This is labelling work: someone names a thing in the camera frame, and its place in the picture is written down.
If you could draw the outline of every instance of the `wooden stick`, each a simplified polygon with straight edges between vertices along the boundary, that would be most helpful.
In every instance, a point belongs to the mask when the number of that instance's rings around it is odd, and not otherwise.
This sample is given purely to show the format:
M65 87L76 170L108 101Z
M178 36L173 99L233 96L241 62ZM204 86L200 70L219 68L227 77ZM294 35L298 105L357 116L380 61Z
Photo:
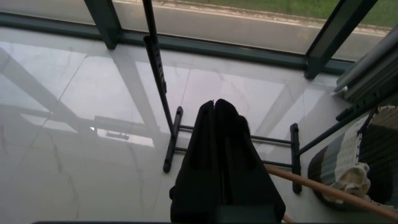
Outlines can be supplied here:
M287 215L284 215L283 220L287 223L295 223L295 221L293 221L291 218L289 218Z
M340 190L334 189L332 187L326 186L326 185L318 183L316 181L301 177L299 175L295 175L290 172L286 172L286 171L280 170L278 168L274 168L269 165L265 165L265 167L268 170L268 173L270 173L272 175L276 175L283 179L291 180L292 182L295 182L296 184L301 184L306 187L310 187L311 189L319 191L323 194L327 194L332 197L342 199L347 203L356 205L360 208L369 210L371 212L374 212L379 215L390 218L391 220L394 220L395 222L398 222L398 214L396 214L393 211L387 210L385 208L382 208L382 207L375 205L371 202L367 202L367 201L365 201L359 197L356 197L354 195L347 194L346 192L342 192Z

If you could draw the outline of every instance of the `glossy floor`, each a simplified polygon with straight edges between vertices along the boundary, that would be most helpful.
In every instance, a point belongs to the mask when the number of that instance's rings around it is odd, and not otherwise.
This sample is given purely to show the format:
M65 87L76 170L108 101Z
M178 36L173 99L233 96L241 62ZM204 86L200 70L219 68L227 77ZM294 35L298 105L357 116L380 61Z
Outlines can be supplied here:
M232 102L251 132L303 146L348 105L335 77L163 50L174 117L193 125L208 100ZM0 223L38 220L170 221L169 189L181 166L162 172L169 130L144 48L0 28ZM189 134L181 133L179 146ZM290 163L289 148L256 144L263 159ZM317 149L302 156L305 175ZM297 222L375 222L338 213L312 191L273 177Z

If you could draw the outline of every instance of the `glass pane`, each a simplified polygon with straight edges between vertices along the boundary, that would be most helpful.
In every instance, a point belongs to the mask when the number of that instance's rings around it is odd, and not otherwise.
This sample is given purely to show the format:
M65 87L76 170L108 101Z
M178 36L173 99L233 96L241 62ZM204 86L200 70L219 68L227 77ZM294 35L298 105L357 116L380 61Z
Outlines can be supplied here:
M339 0L152 1L157 30L304 54ZM142 1L113 0L123 29L147 31Z
M346 60L363 57L397 24L397 12L397 0L378 0L333 57Z
M83 0L1 0L1 12L95 24Z

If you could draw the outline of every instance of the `black metal rack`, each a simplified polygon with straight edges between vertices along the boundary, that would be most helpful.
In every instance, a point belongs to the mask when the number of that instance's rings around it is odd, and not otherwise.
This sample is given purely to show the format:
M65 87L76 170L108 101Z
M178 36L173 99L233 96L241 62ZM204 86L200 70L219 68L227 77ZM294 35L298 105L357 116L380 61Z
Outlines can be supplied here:
M183 116L183 108L179 106L177 108L174 122L172 121L169 104L167 103L167 85L164 78L162 59L160 56L159 49L159 41L156 31L155 25L155 17L152 8L152 1L143 1L144 10L149 30L149 35L144 37L145 47L148 53L149 62L152 68L152 72L154 73L156 86L160 95L160 100L162 102L162 106L164 109L164 113L166 116L167 124L170 129L170 141L169 146L167 148L166 157L164 160L163 171L168 173L170 172L173 156L175 152L186 152L187 149L176 147L178 134L181 131L192 131L193 127L186 126L181 124L182 116ZM383 102L385 99L393 95L397 92L397 82L391 84L391 87L384 89L383 91L376 91L373 95L371 95L366 101L363 101L361 104L354 105L348 109L345 109L344 112L339 114L336 119L339 121L337 124L333 125L331 128L326 130L324 133L319 135L313 141L308 143L303 148L299 149L299 127L296 123L290 126L290 141L267 138L261 136L251 136L252 140L262 141L262 142L273 142L280 144L281 146L290 147L292 152L292 163L284 164L280 162L272 162L272 161L263 161L264 164L270 164L280 167L288 167L292 169L293 174L301 175L301 165L300 165L300 156L311 149L313 146L317 145L324 139L326 139L331 134L335 133L337 130L352 122L356 118L360 117L362 114L367 112L368 110L376 107L380 102ZM299 184L293 183L293 191L296 194L299 194L302 190L302 186Z

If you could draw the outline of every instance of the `glass window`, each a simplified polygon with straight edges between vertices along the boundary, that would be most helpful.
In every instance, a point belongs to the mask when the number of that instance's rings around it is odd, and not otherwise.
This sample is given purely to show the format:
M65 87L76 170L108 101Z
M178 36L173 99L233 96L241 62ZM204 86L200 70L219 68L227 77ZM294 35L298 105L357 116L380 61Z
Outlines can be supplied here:
M339 0L153 1L160 34L304 54ZM123 29L147 31L141 0L113 0Z
M358 60L363 57L395 27L397 12L397 0L378 0L333 58Z
M1 0L0 12L95 24L83 0Z

